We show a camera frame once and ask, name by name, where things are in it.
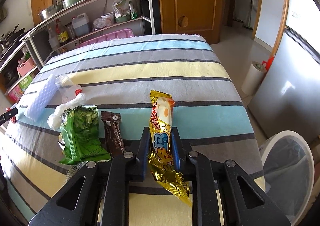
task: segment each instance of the cutting board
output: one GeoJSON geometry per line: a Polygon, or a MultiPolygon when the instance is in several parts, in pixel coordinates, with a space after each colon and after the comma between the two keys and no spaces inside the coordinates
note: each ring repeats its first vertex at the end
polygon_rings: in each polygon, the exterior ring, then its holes
{"type": "Polygon", "coordinates": [[[37,14],[52,5],[52,0],[31,0],[33,24],[37,26],[42,22],[37,14]]]}

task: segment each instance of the gold snack wrapper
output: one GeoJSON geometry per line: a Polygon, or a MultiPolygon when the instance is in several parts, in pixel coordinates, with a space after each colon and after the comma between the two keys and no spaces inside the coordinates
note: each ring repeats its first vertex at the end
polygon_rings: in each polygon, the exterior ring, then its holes
{"type": "Polygon", "coordinates": [[[151,153],[148,157],[151,172],[155,180],[192,206],[189,198],[189,185],[183,181],[182,173],[177,173],[171,154],[171,124],[174,100],[170,94],[152,90],[150,92],[152,111],[149,122],[151,133],[151,153]]]}

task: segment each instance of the black knife handle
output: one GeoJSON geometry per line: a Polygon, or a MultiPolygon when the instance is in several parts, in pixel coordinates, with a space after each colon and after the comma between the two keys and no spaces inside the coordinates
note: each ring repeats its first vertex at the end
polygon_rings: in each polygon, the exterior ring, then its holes
{"type": "Polygon", "coordinates": [[[18,109],[17,108],[13,108],[12,110],[2,114],[0,116],[0,125],[4,124],[6,121],[10,120],[10,118],[12,118],[13,116],[18,114],[18,109]]]}

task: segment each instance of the refrigerator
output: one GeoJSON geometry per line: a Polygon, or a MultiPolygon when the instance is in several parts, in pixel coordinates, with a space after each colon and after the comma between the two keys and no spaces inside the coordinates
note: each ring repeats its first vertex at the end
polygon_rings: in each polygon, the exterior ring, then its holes
{"type": "Polygon", "coordinates": [[[289,0],[279,49],[248,105],[268,138],[292,130],[310,143],[320,135],[319,27],[313,0],[289,0]]]}

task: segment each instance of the white trash bin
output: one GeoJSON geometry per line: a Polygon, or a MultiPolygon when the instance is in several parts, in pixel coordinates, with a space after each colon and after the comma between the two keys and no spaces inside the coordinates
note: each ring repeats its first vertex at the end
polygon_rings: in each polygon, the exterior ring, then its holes
{"type": "Polygon", "coordinates": [[[295,225],[309,201],[315,169],[306,141],[290,130],[260,147],[266,194],[295,225]]]}

